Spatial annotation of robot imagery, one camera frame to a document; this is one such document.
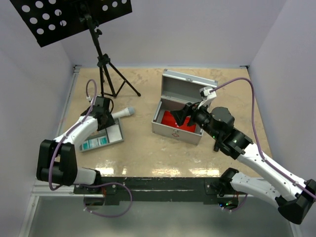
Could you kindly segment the red first aid pouch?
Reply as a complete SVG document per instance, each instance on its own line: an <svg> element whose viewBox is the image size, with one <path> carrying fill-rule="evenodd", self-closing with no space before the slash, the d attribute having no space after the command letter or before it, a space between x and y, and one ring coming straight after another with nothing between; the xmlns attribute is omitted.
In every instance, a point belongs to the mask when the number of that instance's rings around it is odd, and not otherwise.
<svg viewBox="0 0 316 237"><path fill-rule="evenodd" d="M188 123L190 121L190 116L187 116L185 119L185 122L182 126L179 126L175 120L175 118L172 116L170 111L165 111L162 117L161 123L163 125L171 126L173 128L177 128L180 130L188 131L188 132L195 132L196 125L188 126Z"/></svg>

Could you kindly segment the grey metal case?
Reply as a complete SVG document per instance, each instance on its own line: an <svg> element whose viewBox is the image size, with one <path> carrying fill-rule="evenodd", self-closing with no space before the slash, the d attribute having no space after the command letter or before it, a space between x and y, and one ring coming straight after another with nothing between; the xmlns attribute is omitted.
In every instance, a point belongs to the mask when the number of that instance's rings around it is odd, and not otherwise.
<svg viewBox="0 0 316 237"><path fill-rule="evenodd" d="M218 81L165 69L162 73L161 97L152 120L152 132L161 136L198 145L203 130L196 125L195 132L188 132L163 125L165 111L182 109L187 103L200 103L199 90L206 86L216 88Z"/></svg>

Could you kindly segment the grey compartment tray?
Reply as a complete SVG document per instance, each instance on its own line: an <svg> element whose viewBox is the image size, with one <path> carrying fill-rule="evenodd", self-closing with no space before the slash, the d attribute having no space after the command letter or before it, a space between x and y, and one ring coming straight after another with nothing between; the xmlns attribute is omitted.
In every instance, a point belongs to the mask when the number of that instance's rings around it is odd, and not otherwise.
<svg viewBox="0 0 316 237"><path fill-rule="evenodd" d="M124 135L123 135L123 131L122 131L122 125L121 125L121 120L119 118L115 119L115 124L107 127L106 129L103 129L101 131L97 131L94 134L90 135L86 140L89 139L94 139L94 138L100 138L105 136L107 138L108 143L106 145L100 146L98 148L103 148L105 146L110 146L110 145L114 145L116 143L121 143L124 141ZM79 146L79 151L80 152L88 152L88 151L92 151L98 148L94 148L94 149L90 149L87 151L83 151L81 148L82 144Z"/></svg>

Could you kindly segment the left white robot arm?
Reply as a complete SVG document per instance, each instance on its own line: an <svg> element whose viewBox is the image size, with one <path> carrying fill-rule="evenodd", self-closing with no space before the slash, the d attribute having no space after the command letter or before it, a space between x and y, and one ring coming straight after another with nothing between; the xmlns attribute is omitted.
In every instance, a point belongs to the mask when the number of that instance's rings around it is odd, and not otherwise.
<svg viewBox="0 0 316 237"><path fill-rule="evenodd" d="M60 186L83 184L92 194L102 189L100 173L77 165L76 149L94 132L115 124L109 110L112 99L96 96L78 121L53 140L43 140L39 147L36 178L48 182L51 190Z"/></svg>

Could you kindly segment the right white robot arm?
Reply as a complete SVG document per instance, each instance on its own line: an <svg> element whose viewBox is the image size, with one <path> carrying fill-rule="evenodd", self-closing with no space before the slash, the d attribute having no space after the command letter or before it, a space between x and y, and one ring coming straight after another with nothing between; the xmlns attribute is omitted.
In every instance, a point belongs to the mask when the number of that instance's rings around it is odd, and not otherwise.
<svg viewBox="0 0 316 237"><path fill-rule="evenodd" d="M233 191L250 194L276 207L286 220L297 225L303 222L316 200L315 180L294 175L264 154L259 145L234 127L235 118L225 107L208 112L206 106L188 103L171 114L178 126L198 125L214 138L214 151L245 164L263 178L260 181L228 168L219 179L220 195Z"/></svg>

